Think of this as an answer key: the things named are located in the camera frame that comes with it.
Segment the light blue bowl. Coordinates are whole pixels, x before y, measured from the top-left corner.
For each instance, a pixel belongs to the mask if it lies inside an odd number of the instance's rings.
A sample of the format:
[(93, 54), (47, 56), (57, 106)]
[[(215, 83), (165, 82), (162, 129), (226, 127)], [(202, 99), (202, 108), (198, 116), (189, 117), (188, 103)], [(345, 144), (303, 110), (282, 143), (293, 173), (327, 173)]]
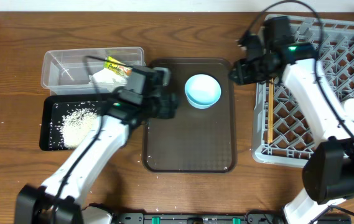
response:
[(221, 98), (221, 85), (210, 75), (196, 74), (186, 81), (184, 92), (194, 108), (204, 110)]

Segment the yellow snack wrapper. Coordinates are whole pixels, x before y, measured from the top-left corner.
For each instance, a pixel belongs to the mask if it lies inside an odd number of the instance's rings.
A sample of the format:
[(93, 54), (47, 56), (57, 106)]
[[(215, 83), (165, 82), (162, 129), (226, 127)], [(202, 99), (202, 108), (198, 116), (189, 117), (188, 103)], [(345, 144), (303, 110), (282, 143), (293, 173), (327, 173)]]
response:
[(128, 77), (132, 72), (131, 67), (127, 67), (125, 64), (110, 56), (106, 57), (104, 67), (124, 78)]

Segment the white tissue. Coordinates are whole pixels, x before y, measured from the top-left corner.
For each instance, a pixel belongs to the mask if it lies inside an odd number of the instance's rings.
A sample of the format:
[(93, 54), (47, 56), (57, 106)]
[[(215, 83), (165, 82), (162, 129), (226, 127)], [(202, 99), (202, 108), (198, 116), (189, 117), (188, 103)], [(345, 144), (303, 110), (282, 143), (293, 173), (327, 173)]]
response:
[(115, 85), (115, 84), (125, 83), (127, 81), (127, 78), (113, 72), (112, 70), (104, 68), (99, 72), (90, 75), (90, 81), (96, 84)]

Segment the green cup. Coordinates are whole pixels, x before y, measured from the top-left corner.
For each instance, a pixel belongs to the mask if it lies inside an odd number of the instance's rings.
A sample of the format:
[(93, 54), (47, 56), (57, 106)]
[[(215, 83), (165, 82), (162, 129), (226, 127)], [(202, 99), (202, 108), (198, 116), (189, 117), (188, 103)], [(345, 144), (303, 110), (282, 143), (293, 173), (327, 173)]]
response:
[(348, 117), (354, 121), (354, 98), (349, 98), (342, 102), (342, 107), (345, 110)]

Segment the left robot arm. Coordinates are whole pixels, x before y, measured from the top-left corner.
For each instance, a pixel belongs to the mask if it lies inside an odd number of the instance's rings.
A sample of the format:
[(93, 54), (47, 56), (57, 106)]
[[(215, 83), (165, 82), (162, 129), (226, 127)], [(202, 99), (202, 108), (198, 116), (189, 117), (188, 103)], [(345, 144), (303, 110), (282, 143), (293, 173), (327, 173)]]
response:
[(95, 180), (131, 133), (151, 118), (171, 119), (178, 99), (167, 92), (168, 68), (134, 66), (125, 86), (104, 100), (101, 115), (85, 139), (60, 168), (35, 188), (17, 195), (14, 223), (111, 223), (113, 214), (100, 206), (83, 207)]

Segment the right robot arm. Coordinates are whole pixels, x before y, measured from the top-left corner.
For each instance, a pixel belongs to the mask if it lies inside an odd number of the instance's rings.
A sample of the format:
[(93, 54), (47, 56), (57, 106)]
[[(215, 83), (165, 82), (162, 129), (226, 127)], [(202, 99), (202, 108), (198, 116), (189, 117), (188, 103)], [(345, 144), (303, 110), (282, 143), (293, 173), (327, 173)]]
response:
[(296, 42), (286, 16), (268, 19), (263, 34), (246, 31), (246, 57), (229, 77), (238, 85), (277, 78), (296, 99), (312, 132), (315, 152), (302, 170), (303, 189), (283, 209), (285, 223), (315, 223), (354, 197), (354, 122), (325, 78), (319, 50)]

